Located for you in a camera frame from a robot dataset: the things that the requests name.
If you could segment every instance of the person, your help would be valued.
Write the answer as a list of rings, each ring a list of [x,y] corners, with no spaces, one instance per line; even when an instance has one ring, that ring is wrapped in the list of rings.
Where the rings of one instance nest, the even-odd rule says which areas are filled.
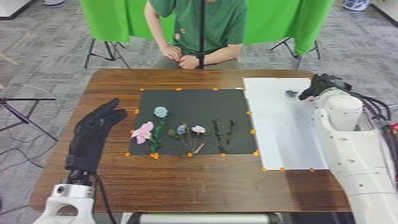
[[[196,69],[199,66],[199,0],[148,0],[146,20],[164,57],[153,68]],[[160,16],[176,15],[175,41],[167,43]],[[246,37],[246,0],[207,0],[205,65],[237,69]]]

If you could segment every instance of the green backdrop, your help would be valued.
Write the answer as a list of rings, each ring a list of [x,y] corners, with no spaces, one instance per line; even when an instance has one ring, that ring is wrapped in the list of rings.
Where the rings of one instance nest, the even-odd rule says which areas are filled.
[[[146,0],[80,0],[93,37],[102,41],[130,42],[130,36],[153,39],[144,5]],[[246,44],[295,38],[295,53],[304,55],[315,40],[335,0],[247,0],[249,20]],[[162,19],[169,41],[175,17]]]

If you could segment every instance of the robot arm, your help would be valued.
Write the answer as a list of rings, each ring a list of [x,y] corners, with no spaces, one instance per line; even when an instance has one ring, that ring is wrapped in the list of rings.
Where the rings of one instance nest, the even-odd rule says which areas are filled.
[[[64,183],[54,186],[45,212],[34,224],[95,224],[95,186],[91,177],[95,176],[102,185],[96,170],[104,155],[105,140],[114,125],[127,118],[127,111],[123,109],[116,110],[118,105],[120,99],[114,99],[98,107],[77,124],[66,159],[70,175]],[[77,216],[61,216],[57,214],[66,206],[77,208]]]
[[[388,121],[382,121],[381,128],[365,130],[366,128],[361,127],[361,117],[366,116],[363,108],[372,103],[358,98],[359,94],[350,93],[347,84],[342,86],[333,82],[331,76],[315,76],[301,100],[306,100],[310,96],[317,97],[315,126],[324,156],[347,193],[356,222],[358,224],[395,224],[398,223],[397,170],[393,168],[397,136],[384,134],[391,131],[391,126]],[[390,116],[374,114],[375,118]],[[391,144],[386,144],[382,136],[391,138],[388,141]]]

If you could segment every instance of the white flower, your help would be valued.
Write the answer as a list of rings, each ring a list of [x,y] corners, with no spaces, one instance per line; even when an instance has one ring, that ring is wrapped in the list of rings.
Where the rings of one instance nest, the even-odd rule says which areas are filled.
[[[192,127],[192,131],[194,131],[198,134],[205,134],[205,133],[207,133],[207,129],[205,129],[205,127],[201,127],[201,126]]]
[[[157,115],[159,118],[166,118],[167,113],[169,113],[169,111],[167,111],[166,107],[157,107],[155,108],[155,115]]]

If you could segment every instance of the person's hand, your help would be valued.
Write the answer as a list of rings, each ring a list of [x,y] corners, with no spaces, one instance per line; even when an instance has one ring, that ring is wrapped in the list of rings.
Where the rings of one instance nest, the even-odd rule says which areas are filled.
[[[118,105],[120,99],[114,99],[86,115],[77,124],[66,158],[66,170],[80,170],[96,174],[109,132],[128,116],[125,109],[116,110]]]
[[[185,55],[182,57],[180,67],[182,69],[196,69],[199,66],[199,59],[194,55]]]
[[[180,62],[182,60],[182,48],[167,45],[160,48],[160,52],[167,58]]]

